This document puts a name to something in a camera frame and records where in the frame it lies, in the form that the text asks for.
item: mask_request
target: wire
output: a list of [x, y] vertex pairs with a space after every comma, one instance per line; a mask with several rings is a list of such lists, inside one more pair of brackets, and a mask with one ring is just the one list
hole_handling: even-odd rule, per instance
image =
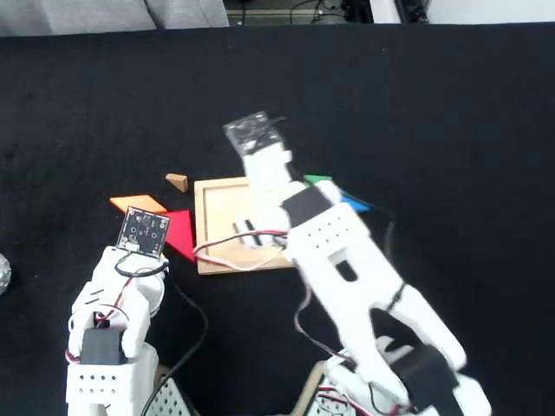
[[301, 303], [298, 305], [297, 310], [295, 311], [295, 315], [293, 317], [293, 321], [295, 323], [295, 329], [297, 330], [298, 333], [304, 335], [305, 337], [307, 337], [314, 345], [316, 345], [317, 347], [320, 347], [321, 349], [323, 349], [326, 353], [330, 354], [330, 355], [334, 355], [335, 357], [339, 357], [343, 360], [346, 360], [348, 362], [351, 362], [353, 364], [355, 364], [354, 360], [352, 358], [350, 358], [347, 355], [338, 353], [337, 351], [334, 351], [332, 348], [328, 347], [326, 344], [312, 338], [303, 328], [303, 326], [301, 325], [300, 322], [300, 315], [301, 312], [303, 310], [306, 309], [307, 306], [309, 306], [310, 301], [312, 300], [312, 290], [310, 289], [310, 286], [308, 285], [308, 283], [304, 280], [304, 299], [301, 301]]
[[243, 10], [243, 15], [241, 16], [241, 27], [245, 26], [246, 20], [246, 0], [241, 0], [241, 8]]
[[[372, 403], [372, 407], [374, 407], [374, 410], [377, 413], [381, 414], [382, 416], [397, 416], [399, 414], [405, 414], [412, 408], [411, 406], [401, 406], [399, 404], [396, 404], [396, 405], [393, 405], [393, 407], [391, 407], [391, 410], [389, 410], [389, 412], [387, 412], [387, 413], [383, 412], [375, 405], [374, 389], [372, 388], [371, 385], [369, 385], [369, 390], [370, 390], [370, 401]], [[349, 405], [354, 407], [363, 416], [372, 416], [371, 413], [369, 413], [367, 410], [365, 410], [364, 407], [362, 407], [359, 403], [357, 403], [355, 400], [351, 399], [346, 393], [338, 391], [337, 388], [335, 388], [333, 386], [320, 386], [318, 388], [318, 392], [335, 392], [335, 393], [341, 394], [341, 396], [344, 397], [345, 400], [342, 400], [340, 398], [331, 396], [329, 394], [319, 394], [319, 395], [317, 395], [317, 398], [318, 397], [324, 397], [325, 399], [337, 401], [337, 402], [343, 403], [343, 404], [345, 402], [347, 402]]]
[[204, 342], [205, 338], [206, 338], [206, 334], [208, 333], [208, 318], [206, 317], [205, 311], [202, 310], [202, 308], [197, 305], [193, 299], [191, 299], [189, 296], [187, 296], [185, 294], [185, 292], [183, 292], [183, 290], [181, 290], [180, 286], [177, 284], [177, 282], [175, 282], [172, 278], [170, 278], [170, 280], [172, 281], [173, 287], [175, 288], [175, 291], [178, 293], [178, 295], [181, 296], [181, 298], [193, 309], [195, 309], [199, 315], [200, 318], [202, 320], [202, 330], [200, 332], [200, 337], [199, 339], [193, 344], [192, 347], [190, 347], [181, 357], [181, 359], [179, 361], [177, 361], [175, 363], [175, 365], [170, 368], [170, 370], [167, 372], [167, 374], [162, 377], [162, 379], [160, 380], [160, 383], [158, 384], [158, 386], [153, 390], [152, 394], [150, 395], [150, 397], [147, 400], [146, 405], [143, 407], [142, 412], [140, 413], [140, 416], [147, 416], [148, 413], [148, 409], [150, 408], [150, 406], [152, 405], [154, 399], [156, 398], [156, 395], [158, 394], [158, 392], [161, 390], [161, 388], [167, 383], [168, 380], [170, 380], [174, 374], [176, 374], [181, 367], [183, 367], [183, 365], [191, 358], [191, 356], [197, 352], [197, 350], [200, 348], [200, 346], [202, 345], [202, 343]]
[[125, 271], [125, 270], [120, 269], [120, 264], [125, 262], [132, 254], [134, 254], [134, 253], [132, 251], [129, 251], [125, 256], [123, 256], [115, 264], [114, 269], [120, 275], [125, 276], [125, 277], [132, 277], [132, 278], [149, 277], [149, 276], [157, 275], [161, 271], [164, 271], [165, 269], [167, 269], [168, 261], [166, 259], [162, 260], [162, 264], [160, 266], [158, 266], [155, 269], [150, 269], [149, 271], [142, 271], [142, 272], [141, 271]]
[[402, 283], [401, 283], [401, 286], [399, 287], [399, 289], [395, 292], [395, 294], [391, 298], [391, 302], [389, 303], [388, 307], [385, 308], [386, 312], [389, 313], [393, 310], [395, 305], [401, 300], [402, 292], [405, 290], [406, 287], [407, 287], [407, 282], [405, 282], [403, 280]]
[[241, 237], [247, 237], [247, 236], [274, 236], [274, 237], [285, 237], [287, 235], [287, 233], [285, 231], [275, 231], [275, 230], [264, 230], [264, 231], [247, 231], [247, 232], [242, 232], [239, 234], [234, 234], [232, 236], [223, 238], [221, 240], [218, 241], [211, 241], [211, 242], [207, 242], [207, 243], [203, 243], [198, 245], [197, 247], [195, 247], [193, 249], [193, 254], [195, 257], [197, 257], [200, 261], [205, 262], [205, 263], [210, 263], [210, 264], [217, 264], [218, 266], [224, 266], [224, 267], [228, 267], [232, 270], [236, 270], [236, 271], [253, 271], [256, 270], [262, 266], [264, 266], [265, 264], [271, 262], [272, 260], [275, 260], [276, 258], [278, 258], [281, 253], [284, 251], [284, 242], [281, 242], [281, 244], [279, 244], [281, 246], [281, 250], [279, 250], [275, 255], [266, 258], [265, 260], [253, 264], [251, 266], [239, 266], [233, 262], [230, 262], [228, 260], [222, 259], [222, 258], [218, 258], [218, 257], [212, 257], [212, 256], [208, 256], [205, 254], [199, 254], [199, 252], [201, 250], [207, 249], [208, 247], [213, 247], [214, 245], [218, 245], [218, 244], [222, 244], [225, 243], [227, 241], [233, 240], [235, 238], [241, 238]]
[[65, 357], [66, 357], [66, 361], [69, 364], [79, 364], [81, 362], [81, 358], [80, 357], [75, 357], [74, 355], [72, 355], [68, 349], [65, 350]]
[[295, 11], [295, 9], [298, 9], [299, 7], [307, 4], [307, 3], [312, 3], [315, 2], [316, 0], [304, 0], [301, 3], [297, 3], [295, 4], [293, 7], [291, 7], [291, 11], [289, 12], [289, 23], [293, 24], [293, 12]]
[[339, 399], [338, 397], [332, 396], [330, 394], [323, 394], [323, 393], [318, 394], [316, 396], [316, 404], [318, 405], [318, 407], [320, 407], [320, 409], [324, 410], [326, 413], [330, 413], [333, 415], [342, 415], [345, 413], [345, 411], [337, 409], [336, 412], [332, 412], [328, 407], [323, 405], [323, 400], [322, 400], [322, 403], [318, 403], [318, 399], [331, 400], [331, 401], [335, 401], [336, 403], [341, 403], [344, 406], [350, 406], [347, 400]]
[[233, 234], [232, 236], [222, 238], [221, 240], [208, 241], [203, 244], [197, 245], [193, 249], [193, 254], [197, 254], [199, 251], [212, 247], [214, 245], [226, 243], [228, 241], [234, 240], [235, 238], [249, 237], [249, 236], [276, 236], [276, 237], [286, 237], [287, 231], [277, 231], [277, 230], [253, 230], [240, 232], [238, 234]]
[[275, 260], [276, 258], [278, 258], [281, 253], [284, 251], [284, 249], [279, 250], [275, 255], [266, 258], [265, 260], [259, 262], [259, 263], [255, 263], [251, 266], [239, 266], [235, 263], [232, 263], [228, 260], [223, 260], [221, 258], [217, 258], [217, 257], [210, 257], [210, 256], [204, 256], [204, 255], [197, 255], [197, 258], [205, 263], [210, 263], [210, 264], [216, 264], [218, 266], [224, 266], [224, 267], [228, 267], [232, 270], [236, 270], [236, 271], [253, 271], [256, 270], [266, 264], [268, 264], [269, 262], [271, 262], [272, 260]]
[[[335, 387], [325, 387], [325, 388], [318, 388], [318, 391], [325, 391], [325, 392], [336, 392], [338, 394], [341, 394], [345, 400], [349, 403], [349, 405], [351, 407], [353, 407], [357, 412], [359, 412], [362, 416], [372, 416], [371, 413], [369, 413], [367, 410], [364, 409], [364, 407], [362, 407], [360, 404], [358, 404], [356, 401], [352, 400], [347, 394], [343, 393], [343, 392], [339, 392]], [[333, 397], [333, 396], [329, 396], [326, 394], [326, 398], [329, 400], [337, 400], [337, 398]]]
[[374, 401], [374, 388], [372, 387], [372, 385], [371, 385], [371, 384], [368, 384], [368, 388], [369, 388], [369, 391], [370, 391], [370, 403], [372, 403], [372, 407], [374, 407], [374, 410], [376, 410], [379, 414], [381, 414], [381, 416], [389, 416], [389, 415], [391, 414], [391, 411], [389, 411], [389, 412], [384, 412], [384, 411], [380, 410], [380, 409], [378, 408], [378, 406], [375, 405], [375, 401]]
[[93, 303], [93, 304], [90, 304], [90, 305], [84, 305], [84, 306], [80, 307], [78, 310], [76, 310], [73, 314], [71, 314], [71, 316], [68, 319], [68, 330], [69, 330], [69, 332], [73, 331], [73, 327], [74, 327], [73, 319], [74, 319], [75, 315], [77, 315], [77, 314], [79, 314], [83, 311], [87, 311], [87, 310], [92, 312], [92, 313], [100, 312], [99, 310], [95, 310], [98, 307], [109, 308], [113, 312], [119, 312], [119, 313], [121, 313], [122, 315], [125, 316], [127, 321], [129, 321], [129, 315], [123, 309], [121, 309], [117, 306], [114, 306], [114, 305], [108, 305], [107, 303]]

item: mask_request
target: wooden puzzle board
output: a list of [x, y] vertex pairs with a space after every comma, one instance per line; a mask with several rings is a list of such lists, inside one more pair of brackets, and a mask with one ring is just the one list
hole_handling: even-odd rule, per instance
[[[219, 240], [235, 234], [233, 223], [251, 212], [251, 195], [247, 178], [201, 180], [194, 184], [197, 244]], [[219, 257], [248, 267], [275, 256], [278, 247], [248, 249], [234, 239], [204, 250], [208, 256]], [[217, 264], [198, 261], [199, 274], [211, 275], [234, 270]], [[258, 270], [292, 267], [283, 256], [273, 259]]]

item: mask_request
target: black circuit board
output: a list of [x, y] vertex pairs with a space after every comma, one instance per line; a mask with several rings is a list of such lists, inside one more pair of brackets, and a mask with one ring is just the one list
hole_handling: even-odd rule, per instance
[[169, 217], [130, 206], [123, 219], [116, 247], [160, 258], [169, 225]]

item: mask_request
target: wooden block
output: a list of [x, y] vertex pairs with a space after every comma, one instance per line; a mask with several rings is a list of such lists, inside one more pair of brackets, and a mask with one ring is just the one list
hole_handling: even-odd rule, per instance
[[[247, 178], [201, 180], [194, 183], [197, 244], [219, 240], [235, 234], [233, 223], [239, 216], [251, 213], [251, 195]], [[275, 256], [278, 247], [248, 249], [238, 238], [206, 249], [208, 256], [220, 257], [243, 267]], [[225, 266], [198, 261], [199, 274], [233, 272]], [[260, 269], [292, 267], [283, 256], [273, 259]]]
[[177, 189], [182, 191], [183, 193], [187, 192], [187, 189], [189, 189], [189, 181], [187, 179], [187, 176], [185, 175], [179, 175], [177, 173], [168, 173], [166, 175], [166, 180], [170, 184], [175, 186]]
[[167, 209], [159, 204], [156, 199], [150, 195], [133, 195], [130, 197], [113, 197], [110, 198], [110, 202], [114, 204], [118, 209], [123, 212], [127, 212], [127, 208], [132, 206], [134, 208], [139, 208], [140, 210], [150, 211], [150, 212], [166, 212]]

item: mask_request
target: metal object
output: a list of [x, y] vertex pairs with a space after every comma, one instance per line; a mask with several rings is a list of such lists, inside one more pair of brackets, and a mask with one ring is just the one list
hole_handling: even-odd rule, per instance
[[0, 295], [8, 289], [11, 281], [10, 262], [0, 254]]

